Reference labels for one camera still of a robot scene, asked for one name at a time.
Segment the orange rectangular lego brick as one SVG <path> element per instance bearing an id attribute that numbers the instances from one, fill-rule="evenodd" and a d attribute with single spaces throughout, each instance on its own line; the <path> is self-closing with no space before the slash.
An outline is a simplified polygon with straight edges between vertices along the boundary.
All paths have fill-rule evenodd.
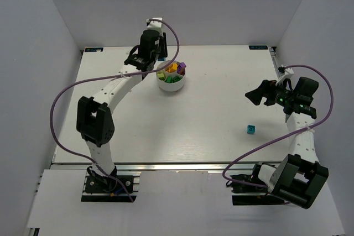
<path id="1" fill-rule="evenodd" d="M 178 70 L 178 64 L 173 63 L 173 64 L 169 65 L 165 70 L 166 70 L 166 72 L 168 72 L 168 73 L 177 72 L 177 70 Z"/>

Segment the lime square lego brick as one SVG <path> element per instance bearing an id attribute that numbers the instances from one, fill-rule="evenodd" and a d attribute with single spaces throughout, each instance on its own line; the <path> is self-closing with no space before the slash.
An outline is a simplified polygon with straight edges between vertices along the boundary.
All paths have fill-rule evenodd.
<path id="1" fill-rule="evenodd" d="M 165 74 L 162 73 L 162 72 L 158 72 L 157 73 L 157 78 L 164 81 L 165 80 Z"/>

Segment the dark green curved lego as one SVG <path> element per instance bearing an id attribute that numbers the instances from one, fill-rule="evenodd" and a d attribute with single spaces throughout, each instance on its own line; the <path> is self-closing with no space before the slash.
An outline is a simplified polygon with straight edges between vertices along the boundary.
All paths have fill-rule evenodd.
<path id="1" fill-rule="evenodd" d="M 173 83 L 173 77 L 172 76 L 168 76 L 165 80 L 165 83 Z"/>

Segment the green sloped lego brick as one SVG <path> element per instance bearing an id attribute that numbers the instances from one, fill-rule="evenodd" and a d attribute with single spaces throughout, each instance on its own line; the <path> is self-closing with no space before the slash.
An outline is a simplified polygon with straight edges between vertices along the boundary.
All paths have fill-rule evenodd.
<path id="1" fill-rule="evenodd" d="M 175 82 L 178 82 L 178 81 L 180 81 L 181 80 L 181 78 L 179 77 L 179 76 L 176 76 L 176 77 L 174 77 L 173 78 L 173 82 L 175 83 Z"/>

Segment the small teal lego brick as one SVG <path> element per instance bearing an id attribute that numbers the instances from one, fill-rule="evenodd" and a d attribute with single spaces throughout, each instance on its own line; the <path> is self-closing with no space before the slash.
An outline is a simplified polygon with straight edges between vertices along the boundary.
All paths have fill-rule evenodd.
<path id="1" fill-rule="evenodd" d="M 247 134 L 254 134 L 255 130 L 256 130 L 256 127 L 254 125 L 247 126 Z"/>

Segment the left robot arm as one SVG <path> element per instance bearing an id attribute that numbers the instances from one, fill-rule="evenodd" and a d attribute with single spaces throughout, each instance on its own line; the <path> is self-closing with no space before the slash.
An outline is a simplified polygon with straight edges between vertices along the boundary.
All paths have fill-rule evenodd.
<path id="1" fill-rule="evenodd" d="M 76 129 L 86 142 L 93 162 L 93 171 L 100 176 L 116 175 L 109 142 L 114 135 L 112 114 L 125 95 L 154 69 L 159 57 L 166 54 L 166 34 L 161 29 L 146 29 L 134 47 L 118 77 L 93 96 L 81 97 L 77 106 Z"/>

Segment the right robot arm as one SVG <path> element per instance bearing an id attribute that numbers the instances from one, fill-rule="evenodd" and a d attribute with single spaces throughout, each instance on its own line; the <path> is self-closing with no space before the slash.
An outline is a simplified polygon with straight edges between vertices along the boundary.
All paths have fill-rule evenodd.
<path id="1" fill-rule="evenodd" d="M 270 195 L 304 209 L 312 206 L 329 176 L 328 169 L 317 158 L 311 128 L 317 117 L 311 103 L 318 88 L 318 82 L 307 77 L 300 77 L 295 88 L 289 90 L 276 80 L 263 80 L 258 88 L 245 94 L 256 106 L 262 98 L 266 99 L 266 106 L 282 106 L 288 115 L 288 131 L 292 133 L 289 153 L 280 165 L 260 163 L 253 168 L 250 179 L 267 185 Z"/>

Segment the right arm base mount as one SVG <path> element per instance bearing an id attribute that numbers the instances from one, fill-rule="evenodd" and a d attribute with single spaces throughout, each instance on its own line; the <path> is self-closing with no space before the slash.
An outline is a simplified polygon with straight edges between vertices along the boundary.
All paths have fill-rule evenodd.
<path id="1" fill-rule="evenodd" d="M 245 182 L 250 182 L 257 185 L 265 185 L 265 183 L 258 178 L 260 169 L 261 165 L 255 164 L 252 173 L 249 175 L 238 174 L 230 176 L 230 178 L 240 181 L 240 183 L 226 182 L 226 187 L 232 188 L 232 204 L 234 206 L 276 206 L 289 204 L 289 202 L 285 202 L 269 194 L 267 188 L 245 184 Z"/>

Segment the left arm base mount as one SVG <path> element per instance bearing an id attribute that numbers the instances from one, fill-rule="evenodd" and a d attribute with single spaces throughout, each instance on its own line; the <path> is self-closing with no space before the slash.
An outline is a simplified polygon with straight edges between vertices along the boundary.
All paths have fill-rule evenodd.
<path id="1" fill-rule="evenodd" d="M 86 169 L 86 176 L 81 194 L 81 202 L 132 203 L 137 198 L 139 177 L 134 175 L 117 175 L 117 181 L 101 176 L 93 171 L 92 166 Z"/>

